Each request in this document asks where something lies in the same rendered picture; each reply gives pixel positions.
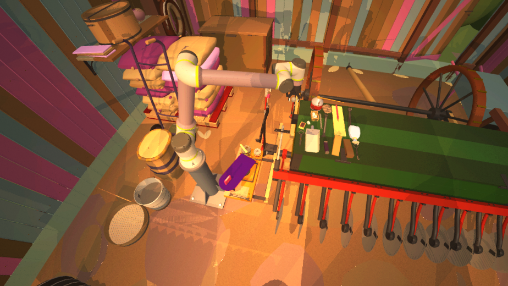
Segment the wooden bucket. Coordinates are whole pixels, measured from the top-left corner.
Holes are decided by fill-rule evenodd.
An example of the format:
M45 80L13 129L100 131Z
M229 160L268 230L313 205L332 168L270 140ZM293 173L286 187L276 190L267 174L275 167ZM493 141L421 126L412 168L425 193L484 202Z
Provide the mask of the wooden bucket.
M157 176L178 178L183 173L179 166L179 157L170 146L171 132L166 129L154 129L143 137L137 148L137 157L146 162Z
M141 33L141 26L128 1L115 1L85 11L81 18L101 45L116 39L131 40Z

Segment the green tabletop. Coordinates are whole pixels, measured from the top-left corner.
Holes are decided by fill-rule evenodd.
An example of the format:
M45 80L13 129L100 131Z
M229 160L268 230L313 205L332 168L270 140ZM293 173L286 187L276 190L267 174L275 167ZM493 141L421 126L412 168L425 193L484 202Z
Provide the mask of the green tabletop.
M324 113L319 112L324 124ZM343 108L343 116L347 132L347 107ZM310 119L310 102L301 101L297 126ZM355 156L347 159L351 163L346 164L336 162L340 158L331 155L334 140L331 114L327 121L325 134L330 154L324 153L323 136L319 153L309 153L305 152L305 135L299 146L300 135L296 133L292 171L508 204L508 190L499 188L505 186L501 174L508 175L508 133L352 108L351 125L361 130L358 138L360 160ZM311 125L320 128L319 121Z

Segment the barrel lid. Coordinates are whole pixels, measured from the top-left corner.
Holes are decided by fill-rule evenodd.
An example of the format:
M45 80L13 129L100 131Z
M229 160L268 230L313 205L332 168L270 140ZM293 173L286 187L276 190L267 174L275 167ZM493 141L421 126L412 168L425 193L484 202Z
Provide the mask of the barrel lid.
M81 17L85 21L100 20L119 12L123 13L125 9L130 9L130 3L128 1L114 1L113 3L109 2L92 7L85 11Z
M137 148L137 157L147 162L159 160L171 144L171 133L165 129L154 129L143 137Z

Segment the white container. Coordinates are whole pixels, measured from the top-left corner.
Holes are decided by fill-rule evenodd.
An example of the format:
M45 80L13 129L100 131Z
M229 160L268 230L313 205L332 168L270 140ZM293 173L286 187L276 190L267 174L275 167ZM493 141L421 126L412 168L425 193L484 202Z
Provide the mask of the white container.
M159 211L171 201L168 189L157 178L148 178L137 185L134 190L134 201L139 205Z

